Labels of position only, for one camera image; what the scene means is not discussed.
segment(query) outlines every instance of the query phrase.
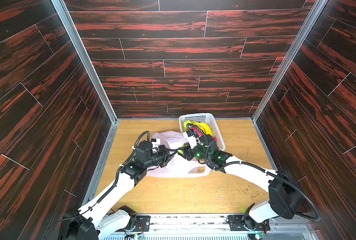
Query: aluminum frame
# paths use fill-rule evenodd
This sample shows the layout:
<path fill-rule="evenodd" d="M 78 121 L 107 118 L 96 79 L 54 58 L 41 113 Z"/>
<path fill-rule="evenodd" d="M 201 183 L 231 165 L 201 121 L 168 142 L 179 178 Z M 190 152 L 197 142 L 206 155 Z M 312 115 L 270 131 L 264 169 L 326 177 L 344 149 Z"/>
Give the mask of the aluminum frame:
<path fill-rule="evenodd" d="M 249 240 L 249 233 L 260 231 L 231 231 L 226 222 L 228 215 L 240 214 L 138 214 L 150 216 L 149 231 L 145 240 Z M 298 216 L 287 220 L 270 219 L 268 234 L 298 233 L 304 240 L 316 240 L 318 236 L 310 222 Z M 104 240 L 124 240 L 123 232 L 114 232 Z"/>
<path fill-rule="evenodd" d="M 271 164 L 271 166 L 272 166 L 272 169 L 274 169 L 274 170 L 277 171 L 278 168 L 277 168 L 277 166 L 276 166 L 276 164 L 275 164 L 275 162 L 274 162 L 273 157 L 271 156 L 270 151 L 268 150 L 268 147 L 267 147 L 267 145 L 266 145 L 266 142 L 265 142 L 265 140 L 263 139 L 262 133 L 260 132 L 257 123 L 256 123 L 256 122 L 252 122 L 252 124 L 254 125 L 255 130 L 257 131 L 258 137 L 259 137 L 259 139 L 260 139 L 260 142 L 262 143 L 263 149 L 265 150 L 265 152 L 266 152 L 266 154 L 267 154 L 267 157 L 268 157 L 268 160 L 270 161 L 270 164 Z"/>
<path fill-rule="evenodd" d="M 65 27 L 65 30 L 67 34 L 70 37 L 71 42 L 73 43 L 75 50 L 77 51 L 82 64 L 84 65 L 87 74 L 89 75 L 91 82 L 94 85 L 95 90 L 98 93 L 99 98 L 101 99 L 104 108 L 110 118 L 110 121 L 114 124 L 118 121 L 117 116 L 115 115 L 113 106 L 110 104 L 110 101 L 107 97 L 107 94 L 102 86 L 101 81 L 99 80 L 98 74 L 95 71 L 95 68 L 93 66 L 93 63 L 90 60 L 89 55 L 87 54 L 86 48 L 82 43 L 82 39 L 79 36 L 79 33 L 77 31 L 77 28 L 74 25 L 74 22 L 70 16 L 69 11 L 67 10 L 67 7 L 65 5 L 65 2 L 63 0 L 51 0 L 54 8 L 56 9 L 56 12 L 58 13 L 58 16 Z"/>
<path fill-rule="evenodd" d="M 119 124 L 119 121 L 111 124 L 110 130 L 108 131 L 108 134 L 107 134 L 106 142 L 102 149 L 101 156 L 99 156 L 93 176 L 91 177 L 89 187 L 87 188 L 84 200 L 82 202 L 82 206 L 85 205 L 86 203 L 88 203 L 90 200 L 92 200 L 95 196 L 95 193 L 98 189 L 99 180 L 101 179 L 102 173 L 104 172 L 108 154 L 109 154 L 111 146 L 113 144 L 115 133 L 117 132 L 117 129 L 118 129 L 118 124 Z"/>
<path fill-rule="evenodd" d="M 302 43 L 305 41 L 308 33 L 310 32 L 311 28 L 314 26 L 316 20 L 318 19 L 319 15 L 321 14 L 324 6 L 326 5 L 328 0 L 316 0 L 313 7 L 311 8 L 309 14 L 307 15 L 305 21 L 303 22 L 302 26 L 299 29 L 298 34 L 296 35 L 293 44 L 291 44 L 290 49 L 287 51 L 286 56 L 279 66 L 279 69 L 276 71 L 276 74 L 271 81 L 270 86 L 268 86 L 267 91 L 265 92 L 260 104 L 252 116 L 252 122 L 256 122 L 262 113 L 264 107 L 268 103 L 271 98 L 271 95 L 274 93 L 276 87 L 280 83 L 281 79 L 285 75 L 288 67 L 290 66 L 292 60 L 294 59 L 296 53 L 300 49 Z"/>

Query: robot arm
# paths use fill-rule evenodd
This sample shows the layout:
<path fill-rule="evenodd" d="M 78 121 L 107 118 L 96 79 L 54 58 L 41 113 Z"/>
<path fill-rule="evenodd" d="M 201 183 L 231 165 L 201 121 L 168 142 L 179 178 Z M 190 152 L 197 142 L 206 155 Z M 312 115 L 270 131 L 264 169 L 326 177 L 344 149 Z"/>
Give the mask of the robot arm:
<path fill-rule="evenodd" d="M 188 143 L 179 148 L 187 160 L 194 156 L 205 159 L 211 169 L 236 175 L 250 181 L 269 193 L 269 199 L 260 204 L 252 204 L 243 215 L 243 224 L 247 229 L 254 230 L 263 221 L 281 216 L 287 219 L 293 218 L 300 201 L 308 199 L 316 217 L 300 215 L 311 220 L 318 221 L 320 216 L 318 209 L 311 200 L 303 194 L 300 186 L 290 172 L 278 172 L 264 169 L 256 165 L 244 162 L 230 153 L 219 151 L 216 141 L 211 135 L 205 135 L 199 128 L 192 125 L 197 131 L 185 132 Z M 136 212 L 124 206 L 115 214 L 105 217 L 110 208 L 146 175 L 147 169 L 152 166 L 165 167 L 178 149 L 167 149 L 160 145 L 159 139 L 142 141 L 140 138 L 148 132 L 144 132 L 137 140 L 134 151 L 130 157 L 120 165 L 116 179 L 108 185 L 99 195 L 78 210 L 71 210 L 64 215 L 59 239 L 103 239 L 119 229 L 133 230 L 135 227 Z"/>

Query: black cable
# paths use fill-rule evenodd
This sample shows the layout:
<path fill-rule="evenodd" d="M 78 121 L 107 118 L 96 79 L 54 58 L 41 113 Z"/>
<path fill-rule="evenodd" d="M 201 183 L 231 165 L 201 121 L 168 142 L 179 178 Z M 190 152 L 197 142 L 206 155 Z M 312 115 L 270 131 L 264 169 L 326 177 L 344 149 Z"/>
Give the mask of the black cable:
<path fill-rule="evenodd" d="M 194 135 L 193 130 L 190 127 L 187 127 L 187 131 L 191 132 L 192 135 Z"/>
<path fill-rule="evenodd" d="M 199 161 L 199 158 L 197 158 L 197 161 L 198 161 L 200 164 L 206 164 L 206 162 L 200 162 L 200 161 Z"/>
<path fill-rule="evenodd" d="M 266 220 L 266 223 L 263 223 L 263 224 L 265 225 L 265 227 L 266 227 L 266 229 L 265 229 L 265 234 L 267 233 L 267 226 L 268 226 L 269 220 L 270 220 L 270 219 L 267 219 L 267 220 Z"/>
<path fill-rule="evenodd" d="M 76 216 L 74 216 L 74 217 L 64 218 L 64 219 L 61 219 L 61 220 L 59 220 L 59 221 L 56 221 L 55 223 L 53 223 L 50 227 L 48 227 L 48 228 L 46 229 L 45 233 L 43 234 L 43 238 L 46 240 L 46 233 L 47 233 L 47 231 L 48 231 L 50 228 L 52 228 L 55 224 L 57 224 L 57 223 L 59 223 L 59 222 L 62 222 L 62 221 L 64 221 L 64 220 L 69 220 L 69 219 L 73 219 L 73 218 L 82 216 L 82 214 L 78 214 L 78 215 L 76 215 Z"/>
<path fill-rule="evenodd" d="M 260 170 L 261 172 L 266 173 L 267 175 L 279 180 L 280 182 L 282 182 L 284 184 L 287 184 L 292 189 L 294 189 L 296 192 L 298 192 L 300 195 L 302 195 L 303 199 L 305 199 L 307 204 L 311 207 L 311 209 L 313 209 L 315 217 L 311 217 L 309 215 L 306 215 L 306 214 L 303 214 L 303 213 L 300 213 L 300 212 L 295 212 L 295 215 L 298 215 L 300 217 L 304 217 L 304 218 L 307 218 L 309 220 L 313 220 L 313 221 L 316 221 L 316 222 L 318 222 L 321 219 L 319 210 L 316 207 L 316 205 L 311 201 L 311 199 L 299 187 L 297 187 L 296 185 L 292 184 L 289 180 L 282 178 L 281 176 L 278 176 L 278 175 L 275 175 L 275 174 L 273 174 L 273 173 L 271 173 L 269 171 L 266 171 L 265 169 L 263 169 L 263 168 L 261 168 L 261 167 L 259 167 L 257 165 L 254 165 L 252 163 L 243 162 L 243 161 L 240 161 L 240 162 L 239 161 L 228 162 L 225 165 L 223 165 L 223 166 L 221 166 L 221 167 L 219 167 L 219 168 L 217 168 L 215 170 L 218 171 L 218 170 L 220 170 L 220 169 L 222 169 L 222 168 L 224 168 L 226 166 L 232 165 L 232 164 L 248 165 L 250 167 L 256 168 L 257 170 Z"/>
<path fill-rule="evenodd" d="M 123 229 L 123 232 L 125 233 L 125 240 L 129 240 L 130 238 L 134 238 L 135 237 L 134 234 L 132 234 L 132 235 L 131 234 L 127 234 L 125 229 Z"/>
<path fill-rule="evenodd" d="M 170 149 L 170 148 L 166 148 L 167 151 L 169 152 L 173 152 L 173 151 L 177 151 L 177 150 L 183 150 L 185 147 L 179 147 L 177 149 Z"/>
<path fill-rule="evenodd" d="M 145 131 L 143 132 L 137 139 L 137 141 L 135 142 L 134 148 L 136 148 L 138 146 L 139 141 L 141 140 L 141 138 L 147 134 L 147 141 L 150 141 L 150 132 L 149 131 Z M 133 152 L 130 154 L 130 156 L 126 159 L 126 161 L 123 163 L 123 165 L 127 164 L 129 161 L 131 161 L 134 157 L 135 154 L 135 149 L 133 150 Z M 113 185 L 111 185 L 111 187 L 98 199 L 98 201 L 96 202 L 96 204 L 100 203 L 116 186 L 119 180 L 119 173 L 121 172 L 123 166 L 120 166 L 117 170 L 117 174 L 115 176 L 115 181 L 113 182 Z"/>
<path fill-rule="evenodd" d="M 204 134 L 204 132 L 198 128 L 196 125 L 193 125 L 191 123 L 188 123 L 186 126 L 189 126 L 187 129 L 189 129 L 190 127 L 193 127 L 195 129 L 197 129 L 204 137 L 205 137 L 205 140 L 206 140 L 206 146 L 209 146 L 209 142 L 207 140 L 207 137 L 206 135 Z M 206 147 L 206 152 L 205 152 L 205 163 L 207 164 L 207 152 L 208 152 L 208 147 Z M 281 181 L 282 183 L 284 184 L 287 184 L 289 185 L 292 189 L 294 189 L 296 192 L 298 192 L 300 195 L 302 195 L 303 199 L 306 200 L 307 204 L 309 204 L 309 206 L 311 207 L 311 209 L 313 209 L 314 213 L 315 213 L 315 217 L 311 217 L 309 215 L 306 215 L 306 214 L 303 214 L 303 213 L 300 213 L 300 212 L 295 212 L 296 215 L 300 216 L 300 217 L 304 217 L 304 218 L 307 218 L 309 220 L 313 220 L 313 221 L 319 221 L 320 220 L 320 213 L 319 213 L 319 210 L 318 208 L 316 207 L 316 205 L 311 201 L 311 199 L 300 189 L 298 188 L 296 185 L 292 184 L 290 181 L 278 176 L 278 175 L 275 175 L 271 172 L 266 172 L 263 168 L 257 166 L 257 165 L 254 165 L 252 163 L 248 163 L 248 162 L 228 162 L 226 163 L 225 165 L 217 168 L 217 169 L 214 169 L 216 171 L 219 171 L 221 170 L 222 168 L 226 167 L 226 166 L 229 166 L 229 165 L 232 165 L 232 164 L 243 164 L 243 165 L 248 165 L 250 167 L 253 167 L 253 168 L 256 168 L 257 170 L 260 170 L 262 172 L 265 172 L 267 175 L 271 176 L 271 177 L 274 177 L 275 179 Z"/>
<path fill-rule="evenodd" d="M 187 126 L 189 126 L 187 129 L 190 129 L 190 127 L 193 127 L 193 128 L 195 128 L 196 130 L 198 130 L 198 132 L 200 132 L 201 134 L 202 134 L 202 136 L 204 136 L 204 139 L 206 140 L 206 145 L 205 145 L 205 147 L 206 147 L 206 151 L 205 151 L 205 154 L 204 154 L 204 162 L 205 162 L 205 164 L 207 164 L 207 166 L 208 167 L 210 167 L 209 166 L 209 164 L 207 163 L 208 162 L 208 160 L 207 160 L 207 153 L 209 152 L 209 141 L 207 140 L 207 136 L 206 136 L 206 134 L 202 131 L 202 129 L 200 129 L 198 126 L 196 126 L 196 125 L 194 125 L 194 124 L 192 124 L 192 123 L 187 123 L 186 124 L 186 127 Z"/>
<path fill-rule="evenodd" d="M 159 165 L 156 167 L 156 168 L 153 168 L 153 169 L 149 169 L 147 171 L 152 171 L 152 170 L 156 170 L 157 168 L 159 168 Z"/>

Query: wood panel wall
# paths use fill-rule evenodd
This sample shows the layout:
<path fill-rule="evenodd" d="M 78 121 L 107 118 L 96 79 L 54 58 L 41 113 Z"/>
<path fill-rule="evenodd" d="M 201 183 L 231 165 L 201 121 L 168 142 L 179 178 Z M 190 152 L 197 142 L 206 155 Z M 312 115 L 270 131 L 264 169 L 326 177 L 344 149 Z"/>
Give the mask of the wood panel wall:
<path fill-rule="evenodd" d="M 82 204 L 110 125 L 50 0 L 1 0 L 0 239 L 42 239 Z"/>
<path fill-rule="evenodd" d="M 119 118 L 251 117 L 311 0 L 65 0 Z"/>
<path fill-rule="evenodd" d="M 356 0 L 327 2 L 257 123 L 319 207 L 321 236 L 356 240 Z"/>

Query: white plastic basket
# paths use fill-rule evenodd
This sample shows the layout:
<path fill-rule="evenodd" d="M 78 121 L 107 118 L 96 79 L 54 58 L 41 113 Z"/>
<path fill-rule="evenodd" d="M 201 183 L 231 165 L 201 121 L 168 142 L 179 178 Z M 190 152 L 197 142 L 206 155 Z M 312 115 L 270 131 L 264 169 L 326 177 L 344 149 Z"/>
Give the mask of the white plastic basket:
<path fill-rule="evenodd" d="M 194 113 L 194 114 L 187 114 L 182 115 L 179 117 L 179 127 L 180 132 L 183 133 L 183 126 L 182 124 L 186 121 L 195 121 L 195 122 L 204 122 L 211 128 L 213 137 L 217 138 L 217 146 L 219 150 L 225 151 L 226 146 L 222 138 L 222 134 L 220 134 L 217 122 L 215 122 L 215 118 L 211 113 Z"/>

